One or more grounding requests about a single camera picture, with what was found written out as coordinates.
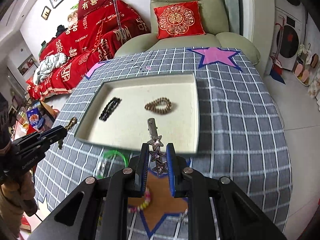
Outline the star rhinestone hair clip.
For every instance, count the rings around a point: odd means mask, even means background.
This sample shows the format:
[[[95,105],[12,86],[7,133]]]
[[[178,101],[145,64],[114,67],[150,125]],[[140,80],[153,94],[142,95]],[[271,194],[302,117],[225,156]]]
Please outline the star rhinestone hair clip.
[[[149,118],[147,120],[147,124],[150,135],[150,140],[147,142],[147,144],[152,147],[152,150],[150,151],[151,162],[155,163],[155,166],[151,170],[155,172],[158,177],[160,177],[168,172],[167,162],[163,160],[165,153],[161,151],[161,148],[164,146],[161,142],[162,136],[158,135],[154,118]]]

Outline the green translucent bangle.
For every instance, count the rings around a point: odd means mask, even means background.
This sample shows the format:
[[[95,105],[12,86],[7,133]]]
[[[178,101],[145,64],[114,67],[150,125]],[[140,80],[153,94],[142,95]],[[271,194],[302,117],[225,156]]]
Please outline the green translucent bangle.
[[[108,150],[99,156],[94,174],[98,179],[107,178],[116,170],[128,167],[128,165],[127,155],[117,150]]]

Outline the green-edged cream jewelry tray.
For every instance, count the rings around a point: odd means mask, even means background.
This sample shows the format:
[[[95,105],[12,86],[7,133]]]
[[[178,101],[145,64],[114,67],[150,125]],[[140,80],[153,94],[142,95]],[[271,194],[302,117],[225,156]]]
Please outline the green-edged cream jewelry tray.
[[[106,121],[99,119],[112,98],[121,102]],[[82,142],[139,151],[150,140],[147,120],[154,118],[163,144],[177,154],[196,154],[200,112],[193,73],[153,75],[105,82],[95,93],[75,137]]]

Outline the blue snack box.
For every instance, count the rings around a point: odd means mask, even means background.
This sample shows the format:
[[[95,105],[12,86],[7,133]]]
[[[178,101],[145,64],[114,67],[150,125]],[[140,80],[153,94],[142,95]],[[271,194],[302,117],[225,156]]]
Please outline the blue snack box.
[[[45,131],[46,121],[37,107],[27,111],[27,118],[33,129],[38,132]]]

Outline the black beaded hair clip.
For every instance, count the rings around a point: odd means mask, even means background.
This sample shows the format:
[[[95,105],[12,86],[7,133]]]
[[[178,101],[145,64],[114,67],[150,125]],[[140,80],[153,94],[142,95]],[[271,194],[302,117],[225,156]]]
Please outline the black beaded hair clip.
[[[119,105],[119,103],[121,102],[120,98],[112,98],[112,100],[110,100],[108,102],[108,104],[105,106],[105,108],[103,109],[101,115],[99,116],[99,119],[102,121],[106,121],[110,115],[112,114],[112,112],[116,109],[116,107]]]

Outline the grey checked tablecloth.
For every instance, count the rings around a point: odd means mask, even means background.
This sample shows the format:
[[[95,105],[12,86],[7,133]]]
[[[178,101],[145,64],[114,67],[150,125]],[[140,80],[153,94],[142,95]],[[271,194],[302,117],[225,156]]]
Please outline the grey checked tablecloth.
[[[289,152],[283,126],[256,68],[243,52],[233,61],[241,68],[213,63],[200,67],[201,55],[187,48],[153,50],[109,61],[84,78],[70,95],[54,126],[83,117],[103,82],[141,76],[194,73],[200,107],[200,140],[190,166],[205,176],[230,177],[284,231],[292,191]],[[95,171],[106,148],[65,140],[53,146],[37,167],[36,198],[53,210]],[[147,214],[129,214],[128,239],[188,239],[187,222],[178,211],[165,211],[155,226]]]

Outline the grey white crumpled cloth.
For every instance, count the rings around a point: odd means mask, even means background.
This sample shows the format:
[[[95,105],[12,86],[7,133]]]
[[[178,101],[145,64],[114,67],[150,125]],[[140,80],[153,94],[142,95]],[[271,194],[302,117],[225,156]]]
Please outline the grey white crumpled cloth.
[[[40,62],[37,70],[33,75],[33,84],[38,85],[43,82],[56,68],[60,68],[68,60],[64,53],[57,53],[47,56]]]

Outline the red wedding bed quilt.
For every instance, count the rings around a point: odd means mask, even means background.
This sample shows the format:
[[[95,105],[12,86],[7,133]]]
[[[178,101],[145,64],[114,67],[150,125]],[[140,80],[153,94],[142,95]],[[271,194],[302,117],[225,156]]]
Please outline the red wedding bed quilt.
[[[126,41],[147,33],[149,29],[139,13],[125,2],[118,0],[116,5],[100,7],[49,41],[39,55],[40,61],[63,53],[67,62],[37,85],[27,80],[29,96],[43,100],[71,93],[96,63],[112,59]]]

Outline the red embroidered cushion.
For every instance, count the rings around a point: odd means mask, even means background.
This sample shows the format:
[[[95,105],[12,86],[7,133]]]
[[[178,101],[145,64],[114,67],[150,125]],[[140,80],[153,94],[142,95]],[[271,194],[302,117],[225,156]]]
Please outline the red embroidered cushion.
[[[158,40],[205,34],[198,1],[156,7],[153,10],[158,24]]]

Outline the red pillow gold characters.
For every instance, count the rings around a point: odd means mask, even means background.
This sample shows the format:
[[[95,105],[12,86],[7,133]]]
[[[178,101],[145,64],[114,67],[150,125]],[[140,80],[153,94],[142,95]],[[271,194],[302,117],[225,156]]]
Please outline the red pillow gold characters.
[[[91,12],[113,3],[113,0],[79,0],[78,20],[81,20]]]

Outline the white washing machine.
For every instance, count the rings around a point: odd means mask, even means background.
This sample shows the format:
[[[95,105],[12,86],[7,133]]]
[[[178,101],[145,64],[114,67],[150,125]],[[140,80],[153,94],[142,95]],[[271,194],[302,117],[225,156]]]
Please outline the white washing machine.
[[[293,71],[298,49],[305,37],[305,11],[302,5],[291,14],[279,7],[275,9],[275,25],[271,56],[277,56],[281,68]]]

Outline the small framed wall picture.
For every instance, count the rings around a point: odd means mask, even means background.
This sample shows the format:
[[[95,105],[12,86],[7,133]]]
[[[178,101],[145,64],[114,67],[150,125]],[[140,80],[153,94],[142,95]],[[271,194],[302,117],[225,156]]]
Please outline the small framed wall picture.
[[[48,17],[49,17],[49,15],[50,15],[50,13],[51,13],[51,9],[50,9],[49,7],[47,7],[47,6],[45,6],[44,9],[43,9],[43,12],[42,12],[42,14],[41,14],[41,17],[42,17],[44,20],[48,20]]]

